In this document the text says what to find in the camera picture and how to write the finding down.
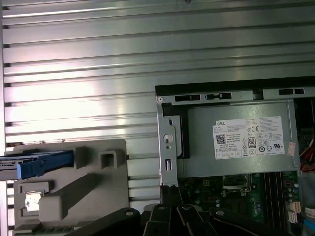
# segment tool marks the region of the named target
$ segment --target motherboard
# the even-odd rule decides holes
[[[301,235],[297,172],[254,173],[179,179],[185,204],[203,211],[222,207],[293,235]]]

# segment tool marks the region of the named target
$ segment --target rectangular hole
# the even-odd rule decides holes
[[[294,94],[304,94],[304,89],[303,88],[295,88]]]
[[[114,166],[114,155],[113,154],[103,154],[102,158],[102,167]]]
[[[217,96],[214,96],[213,94],[208,94],[207,95],[207,100],[213,100],[215,99]]]
[[[199,101],[200,95],[175,96],[175,102]]]
[[[172,170],[171,159],[166,159],[166,160],[165,160],[165,168],[166,168],[167,171]]]
[[[280,89],[279,95],[293,95],[293,89]]]
[[[219,93],[219,99],[225,100],[225,99],[232,99],[232,94],[230,92],[227,93]]]

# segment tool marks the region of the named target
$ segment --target connector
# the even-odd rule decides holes
[[[293,211],[288,211],[288,220],[291,223],[297,223],[297,215],[295,212]]]
[[[310,208],[305,208],[305,215],[309,218],[315,219],[315,210]]]
[[[301,203],[300,202],[292,202],[289,205],[290,210],[294,213],[301,213]]]

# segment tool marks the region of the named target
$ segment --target white label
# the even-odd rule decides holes
[[[285,154],[281,117],[220,120],[212,130],[216,159]]]

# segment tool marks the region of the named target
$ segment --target ribbed metal surface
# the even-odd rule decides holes
[[[310,0],[2,5],[7,143],[124,138],[138,208],[158,201],[155,85],[315,74]]]

